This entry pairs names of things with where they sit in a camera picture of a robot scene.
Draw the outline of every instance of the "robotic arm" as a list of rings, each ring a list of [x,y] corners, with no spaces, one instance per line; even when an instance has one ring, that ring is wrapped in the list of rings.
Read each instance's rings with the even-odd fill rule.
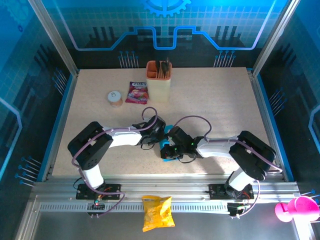
[[[263,181],[270,166],[280,169],[272,164],[276,157],[275,151],[248,131],[230,138],[208,139],[205,136],[192,138],[178,126],[165,134],[165,126],[165,121],[157,115],[149,121],[118,130],[102,127],[95,121],[68,144],[68,150],[79,165],[73,164],[81,168],[87,183],[97,191],[104,189],[99,162],[109,148],[153,145],[166,139],[170,144],[165,144],[160,151],[163,159],[180,160],[184,155],[193,160],[207,157],[234,159],[240,168],[231,174],[223,190],[218,191],[234,199],[248,184],[255,180]]]
[[[168,137],[170,144],[165,144],[160,151],[164,159],[180,160],[184,155],[192,160],[180,161],[182,163],[208,157],[234,159],[240,168],[228,178],[222,194],[235,199],[248,184],[255,180],[265,180],[276,158],[275,151],[249,131],[242,131],[240,135],[230,138],[210,139],[204,136],[192,138],[179,126],[175,126],[169,131]]]
[[[94,121],[68,144],[67,148],[74,157],[94,136],[110,130],[92,141],[76,157],[85,179],[94,189],[99,190],[104,184],[99,162],[109,148],[123,145],[152,145],[165,138],[166,123],[159,116],[156,120],[155,118],[156,116],[153,116],[148,122],[133,124],[130,127],[122,128],[121,131],[110,130],[110,128],[102,127],[97,121]]]

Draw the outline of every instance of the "wooden table surface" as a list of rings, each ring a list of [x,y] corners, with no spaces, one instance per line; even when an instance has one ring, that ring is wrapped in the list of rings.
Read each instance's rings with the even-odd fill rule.
[[[67,121],[55,161],[53,176],[78,176],[71,165],[69,142],[89,123],[98,121],[104,127],[128,127],[141,123],[145,107],[157,109],[167,125],[187,115],[200,115],[212,124],[210,138],[225,138],[248,130],[268,143],[247,70],[232,68],[174,68],[169,102],[150,100],[146,105],[123,103],[110,106],[107,95],[119,91],[126,99],[129,82],[145,82],[145,69],[86,69],[81,70],[75,87]],[[153,116],[152,110],[145,112]],[[205,121],[191,118],[179,124],[192,137],[208,131]],[[230,174],[238,168],[236,162],[224,157],[196,159],[190,164],[163,162],[160,148],[142,150],[140,146],[119,146],[108,149],[100,164],[103,175],[126,174]]]

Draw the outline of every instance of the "glass wall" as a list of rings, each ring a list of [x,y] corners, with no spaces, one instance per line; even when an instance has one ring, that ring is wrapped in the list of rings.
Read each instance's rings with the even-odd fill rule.
[[[0,1],[0,239],[14,239],[70,73],[28,1]]]
[[[293,176],[302,193],[315,189],[316,194],[320,194],[319,12],[319,1],[300,2],[260,73]],[[320,238],[320,226],[315,231]]]
[[[287,0],[44,0],[78,68],[251,68]]]

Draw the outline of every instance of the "gear logo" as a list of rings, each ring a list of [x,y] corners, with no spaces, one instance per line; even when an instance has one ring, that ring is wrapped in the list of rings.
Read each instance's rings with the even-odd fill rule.
[[[22,25],[22,23],[28,18],[29,8],[27,0],[0,0],[0,6],[6,7],[10,16],[19,25]]]
[[[144,9],[149,10],[150,14],[155,13],[157,17],[173,17],[174,14],[180,14],[180,10],[185,10],[190,3],[190,0],[142,0]]]

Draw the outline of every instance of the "metal floor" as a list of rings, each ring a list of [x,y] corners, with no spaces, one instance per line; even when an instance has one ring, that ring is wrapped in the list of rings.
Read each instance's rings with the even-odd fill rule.
[[[91,219],[82,212],[41,212],[33,240],[298,240],[293,222],[277,219],[275,203],[258,204],[242,220],[228,215],[172,213],[175,226],[142,232],[143,213],[110,213]]]

